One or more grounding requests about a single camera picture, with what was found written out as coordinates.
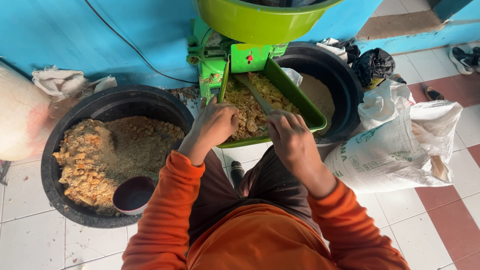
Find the dark brown pants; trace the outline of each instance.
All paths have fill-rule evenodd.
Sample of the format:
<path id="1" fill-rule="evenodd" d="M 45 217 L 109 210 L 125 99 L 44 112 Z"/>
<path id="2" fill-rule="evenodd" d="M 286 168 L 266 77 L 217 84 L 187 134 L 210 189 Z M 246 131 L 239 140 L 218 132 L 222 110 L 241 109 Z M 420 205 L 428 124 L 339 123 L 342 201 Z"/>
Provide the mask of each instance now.
<path id="1" fill-rule="evenodd" d="M 180 147 L 176 141 L 167 152 Z M 262 159 L 245 173 L 240 194 L 233 189 L 216 154 L 210 150 L 205 157 L 205 172 L 200 178 L 200 190 L 190 214 L 190 246 L 215 223 L 234 209 L 265 203 L 283 209 L 311 226 L 318 234 L 320 228 L 312 220 L 307 202 L 307 189 L 282 164 L 271 146 Z"/>

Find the orange long-sleeve shirt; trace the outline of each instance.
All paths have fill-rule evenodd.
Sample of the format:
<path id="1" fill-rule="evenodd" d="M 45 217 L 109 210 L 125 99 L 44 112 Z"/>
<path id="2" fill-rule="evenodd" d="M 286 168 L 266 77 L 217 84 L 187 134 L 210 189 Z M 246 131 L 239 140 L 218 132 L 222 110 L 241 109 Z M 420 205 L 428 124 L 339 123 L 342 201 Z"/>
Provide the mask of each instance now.
<path id="1" fill-rule="evenodd" d="M 123 270 L 322 269 L 407 270 L 355 194 L 337 179 L 326 198 L 308 197 L 313 220 L 330 242 L 300 219 L 268 204 L 239 207 L 189 246 L 187 230 L 205 165 L 173 151 L 123 253 Z"/>

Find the green plastic basin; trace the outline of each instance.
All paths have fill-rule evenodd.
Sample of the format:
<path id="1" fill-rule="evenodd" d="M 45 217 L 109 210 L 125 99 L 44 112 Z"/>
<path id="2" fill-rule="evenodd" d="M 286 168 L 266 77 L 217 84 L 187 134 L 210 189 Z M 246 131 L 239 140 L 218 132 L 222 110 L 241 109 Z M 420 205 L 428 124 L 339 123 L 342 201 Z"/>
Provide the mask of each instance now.
<path id="1" fill-rule="evenodd" d="M 274 8 L 240 0 L 192 0 L 201 19 L 217 32 L 250 44 L 283 44 L 306 34 L 342 0 L 299 8 Z"/>
<path id="2" fill-rule="evenodd" d="M 285 74 L 282 68 L 275 62 L 275 60 L 268 58 L 265 68 L 260 71 L 260 74 L 265 76 L 270 82 L 275 85 L 282 94 L 290 100 L 295 107 L 297 107 L 311 132 L 321 130 L 327 125 L 327 120 L 324 115 L 315 107 L 315 105 L 307 98 L 307 96 L 296 86 L 292 80 Z M 227 80 L 228 76 L 224 76 L 222 80 Z M 218 102 L 222 102 L 225 95 L 226 83 L 222 82 L 224 87 L 221 87 L 218 94 Z M 259 143 L 270 142 L 269 136 L 261 136 L 255 138 L 248 138 L 218 145 L 219 148 L 234 148 L 241 146 L 254 145 Z"/>

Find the crushed crackers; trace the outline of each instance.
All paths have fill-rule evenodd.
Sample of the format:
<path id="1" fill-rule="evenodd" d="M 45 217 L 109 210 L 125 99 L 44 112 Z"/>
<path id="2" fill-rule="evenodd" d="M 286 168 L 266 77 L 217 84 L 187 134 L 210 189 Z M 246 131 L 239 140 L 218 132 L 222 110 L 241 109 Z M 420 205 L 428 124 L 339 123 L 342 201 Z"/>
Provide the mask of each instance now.
<path id="1" fill-rule="evenodd" d="M 60 151 L 53 153 L 63 169 L 59 182 L 77 205 L 119 216 L 112 202 L 117 186 L 140 175 L 158 182 L 165 152 L 184 137 L 179 127 L 143 116 L 83 120 L 65 131 Z"/>
<path id="2" fill-rule="evenodd" d="M 299 114 L 295 107 L 270 80 L 258 72 L 248 72 L 248 77 L 260 95 L 274 109 L 286 110 Z M 234 79 L 227 82 L 224 100 L 239 109 L 239 125 L 227 142 L 268 135 L 266 115 L 250 91 Z"/>

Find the green grinding machine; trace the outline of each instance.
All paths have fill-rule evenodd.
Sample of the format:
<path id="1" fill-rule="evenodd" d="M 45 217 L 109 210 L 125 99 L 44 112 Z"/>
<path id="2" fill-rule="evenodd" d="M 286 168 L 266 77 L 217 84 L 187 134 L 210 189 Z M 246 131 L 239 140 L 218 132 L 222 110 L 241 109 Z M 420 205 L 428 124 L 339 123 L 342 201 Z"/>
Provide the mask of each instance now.
<path id="1" fill-rule="evenodd" d="M 197 65 L 202 97 L 210 99 L 211 89 L 224 89 L 229 72 L 262 71 L 268 59 L 283 55 L 288 42 L 306 34 L 341 1 L 278 8 L 241 0 L 192 0 L 197 17 L 191 20 L 187 62 Z"/>

